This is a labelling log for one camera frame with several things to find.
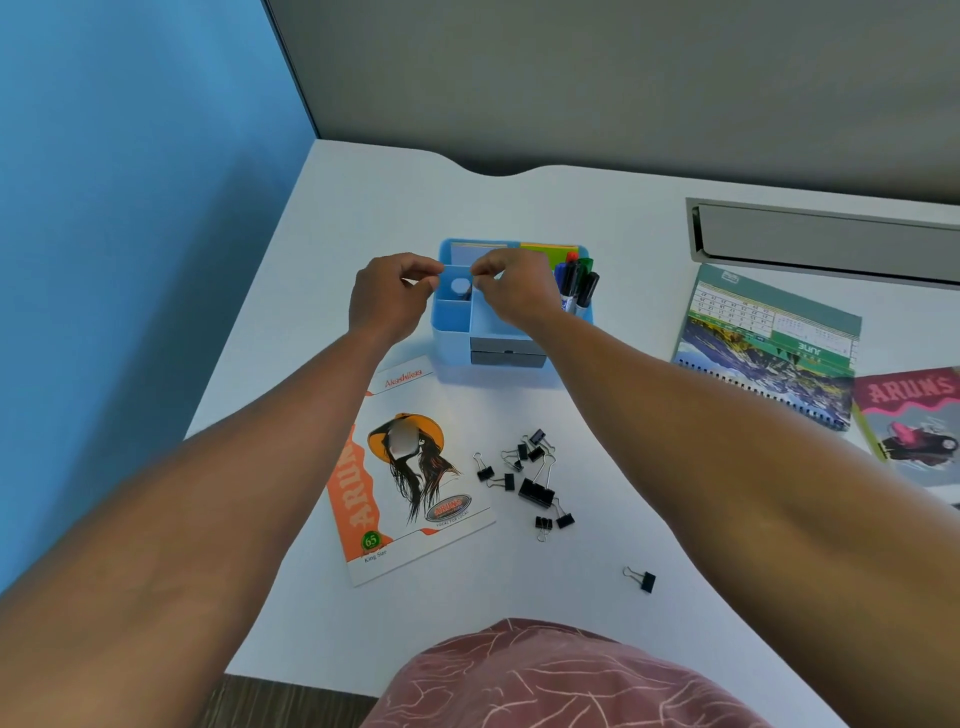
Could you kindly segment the person's right hand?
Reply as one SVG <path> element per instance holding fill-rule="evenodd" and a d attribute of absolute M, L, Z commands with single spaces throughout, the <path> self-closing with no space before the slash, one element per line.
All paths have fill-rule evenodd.
<path fill-rule="evenodd" d="M 501 293 L 485 298 L 504 323 L 538 340 L 563 316 L 561 295 L 546 256 L 522 248 L 494 249 L 470 267 L 475 275 L 498 275 Z"/>

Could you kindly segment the person's left hand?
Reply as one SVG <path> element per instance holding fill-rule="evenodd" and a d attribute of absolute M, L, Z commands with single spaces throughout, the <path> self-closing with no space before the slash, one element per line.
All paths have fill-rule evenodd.
<path fill-rule="evenodd" d="M 441 275 L 445 265 L 413 252 L 375 257 L 358 271 L 350 296 L 348 330 L 382 353 L 414 333 L 434 292 L 407 289 L 403 277 Z"/>

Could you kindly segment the person's right forearm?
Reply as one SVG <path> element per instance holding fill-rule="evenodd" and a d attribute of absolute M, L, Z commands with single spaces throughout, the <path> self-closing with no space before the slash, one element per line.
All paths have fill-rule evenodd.
<path fill-rule="evenodd" d="M 849 726 L 960 728 L 960 513 L 777 403 L 522 304 L 600 445 Z"/>

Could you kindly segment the person's left forearm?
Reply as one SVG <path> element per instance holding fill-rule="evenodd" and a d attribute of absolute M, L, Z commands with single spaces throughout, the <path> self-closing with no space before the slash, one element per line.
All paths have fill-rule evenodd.
<path fill-rule="evenodd" d="M 0 596 L 0 728 L 190 728 L 414 325 L 353 325 L 127 480 Z"/>

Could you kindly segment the blue plastic desk organizer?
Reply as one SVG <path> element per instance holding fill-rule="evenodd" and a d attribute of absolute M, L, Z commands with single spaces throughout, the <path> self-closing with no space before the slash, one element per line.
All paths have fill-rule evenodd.
<path fill-rule="evenodd" d="M 436 358 L 448 366 L 471 366 L 471 337 L 529 338 L 500 320 L 482 293 L 474 289 L 471 267 L 499 248 L 520 248 L 521 241 L 448 238 L 441 242 L 438 259 L 444 265 L 434 294 L 430 316 Z M 580 258 L 591 258 L 583 246 Z M 550 369 L 546 363 L 541 369 Z"/>

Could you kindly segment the grey organizer drawer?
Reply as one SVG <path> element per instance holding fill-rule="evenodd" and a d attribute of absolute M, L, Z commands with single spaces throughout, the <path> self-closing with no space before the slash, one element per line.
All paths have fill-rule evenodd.
<path fill-rule="evenodd" d="M 547 356 L 529 338 L 470 337 L 470 363 L 475 366 L 542 369 Z"/>

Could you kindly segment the green sticky note pad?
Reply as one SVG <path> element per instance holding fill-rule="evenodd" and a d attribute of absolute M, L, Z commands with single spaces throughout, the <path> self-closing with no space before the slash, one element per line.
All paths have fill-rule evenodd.
<path fill-rule="evenodd" d="M 519 243 L 519 248 L 544 254 L 551 269 L 555 269 L 558 265 L 566 264 L 569 260 L 578 259 L 581 255 L 581 248 L 579 246 L 521 242 Z"/>

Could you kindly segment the cluster of black binder clips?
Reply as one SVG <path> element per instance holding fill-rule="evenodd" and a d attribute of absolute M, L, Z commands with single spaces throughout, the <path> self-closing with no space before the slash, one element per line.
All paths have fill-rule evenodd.
<path fill-rule="evenodd" d="M 522 435 L 514 447 L 500 451 L 502 472 L 486 463 L 480 452 L 475 452 L 473 461 L 476 480 L 487 488 L 501 489 L 505 493 L 513 493 L 520 498 L 518 490 L 522 480 L 534 478 L 541 460 L 547 454 L 554 455 L 557 463 L 556 447 L 549 443 L 545 431 L 536 429 L 532 434 Z M 552 507 L 543 508 L 520 498 L 522 502 L 532 504 L 542 511 L 542 514 L 534 517 L 535 537 L 540 544 L 547 543 L 552 533 L 575 524 L 575 517 L 561 504 L 558 492 L 551 485 L 551 476 L 556 463 L 552 466 L 549 477 L 549 487 L 556 492 Z"/>

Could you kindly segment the orange and white notebook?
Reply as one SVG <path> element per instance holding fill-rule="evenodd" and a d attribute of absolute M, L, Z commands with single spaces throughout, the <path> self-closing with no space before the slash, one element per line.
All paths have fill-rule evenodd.
<path fill-rule="evenodd" d="M 353 587 L 496 522 L 464 423 L 429 356 L 373 375 L 326 484 Z"/>

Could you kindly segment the large black binder clip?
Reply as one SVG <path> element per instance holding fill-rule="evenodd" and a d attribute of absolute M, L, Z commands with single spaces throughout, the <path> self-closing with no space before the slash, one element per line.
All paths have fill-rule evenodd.
<path fill-rule="evenodd" d="M 552 466 L 556 463 L 553 454 L 545 454 L 540 460 L 539 468 L 533 478 L 524 477 L 517 490 L 518 496 L 529 503 L 542 508 L 553 506 L 556 491 L 549 487 L 549 478 Z"/>

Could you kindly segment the green spiral desk calendar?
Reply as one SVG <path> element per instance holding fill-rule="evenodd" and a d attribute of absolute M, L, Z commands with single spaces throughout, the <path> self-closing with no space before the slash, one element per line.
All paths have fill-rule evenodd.
<path fill-rule="evenodd" d="M 856 314 L 703 263 L 671 360 L 847 432 L 861 331 Z"/>

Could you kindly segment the pink patterned clothing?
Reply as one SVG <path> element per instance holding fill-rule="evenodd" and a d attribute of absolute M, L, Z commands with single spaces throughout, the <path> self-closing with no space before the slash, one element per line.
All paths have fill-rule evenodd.
<path fill-rule="evenodd" d="M 360 728 L 772 728 L 702 674 L 568 625 L 505 618 L 408 661 Z"/>

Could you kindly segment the pink and grey notebook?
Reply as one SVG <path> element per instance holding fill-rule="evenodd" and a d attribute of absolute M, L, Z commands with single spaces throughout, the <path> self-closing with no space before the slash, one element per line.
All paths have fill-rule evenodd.
<path fill-rule="evenodd" d="M 852 398 L 876 457 L 960 511 L 960 367 L 860 376 Z"/>

